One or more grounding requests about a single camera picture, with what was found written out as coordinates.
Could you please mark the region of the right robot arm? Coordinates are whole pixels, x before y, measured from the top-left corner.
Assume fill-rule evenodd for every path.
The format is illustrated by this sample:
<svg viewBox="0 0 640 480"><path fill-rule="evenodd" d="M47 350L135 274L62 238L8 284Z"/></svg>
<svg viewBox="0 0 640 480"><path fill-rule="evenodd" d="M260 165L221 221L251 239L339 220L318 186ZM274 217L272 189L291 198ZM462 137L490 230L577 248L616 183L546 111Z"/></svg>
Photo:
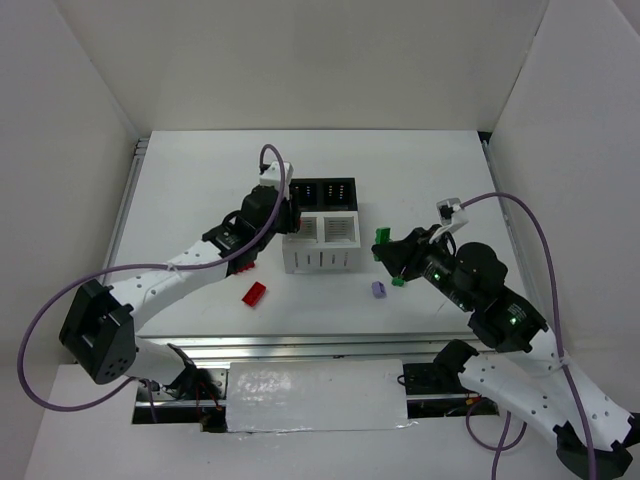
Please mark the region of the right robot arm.
<svg viewBox="0 0 640 480"><path fill-rule="evenodd" d="M639 442L638 417L617 405L567 355L543 316L505 284L507 267L489 246L437 241L423 228L372 252L393 277L427 280L462 311L475 336L517 365L529 385L501 370L462 340L453 340L434 363L445 377L518 416L555 449L561 463L586 479L618 479Z"/></svg>

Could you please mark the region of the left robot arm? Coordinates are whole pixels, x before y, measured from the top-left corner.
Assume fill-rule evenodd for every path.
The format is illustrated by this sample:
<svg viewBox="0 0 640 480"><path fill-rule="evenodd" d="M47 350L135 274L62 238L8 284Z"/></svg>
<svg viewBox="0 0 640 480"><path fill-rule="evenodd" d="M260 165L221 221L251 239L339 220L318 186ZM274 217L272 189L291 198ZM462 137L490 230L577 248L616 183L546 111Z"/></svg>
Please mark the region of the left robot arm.
<svg viewBox="0 0 640 480"><path fill-rule="evenodd" d="M257 186L240 209L172 259L168 267L103 285L92 279L76 291L59 334L63 346L98 385L121 376L156 382L176 398L212 390L210 376L179 347L155 344L137 332L192 292L247 269L277 234L300 227L299 193L280 197Z"/></svg>

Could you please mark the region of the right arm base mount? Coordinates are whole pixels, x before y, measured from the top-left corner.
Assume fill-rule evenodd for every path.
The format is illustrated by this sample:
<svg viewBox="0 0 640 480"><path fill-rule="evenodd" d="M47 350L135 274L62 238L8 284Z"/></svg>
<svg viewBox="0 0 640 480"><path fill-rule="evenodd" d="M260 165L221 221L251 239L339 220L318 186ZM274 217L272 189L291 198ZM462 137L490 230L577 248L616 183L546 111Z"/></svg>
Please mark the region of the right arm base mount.
<svg viewBox="0 0 640 480"><path fill-rule="evenodd" d="M410 419L497 415L496 405L464 388L457 378L435 363L405 363L397 382L406 393Z"/></svg>

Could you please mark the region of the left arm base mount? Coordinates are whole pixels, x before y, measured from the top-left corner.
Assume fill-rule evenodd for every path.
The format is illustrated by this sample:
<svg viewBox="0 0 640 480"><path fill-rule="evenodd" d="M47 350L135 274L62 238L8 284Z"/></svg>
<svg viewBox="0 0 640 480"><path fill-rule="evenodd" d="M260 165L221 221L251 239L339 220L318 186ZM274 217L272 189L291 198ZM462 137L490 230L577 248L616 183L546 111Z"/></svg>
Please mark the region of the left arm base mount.
<svg viewBox="0 0 640 480"><path fill-rule="evenodd" d="M208 399L214 402L217 411L223 410L219 403L219 389L206 369L187 365L166 389L175 399L195 400L197 403L202 399Z"/></svg>

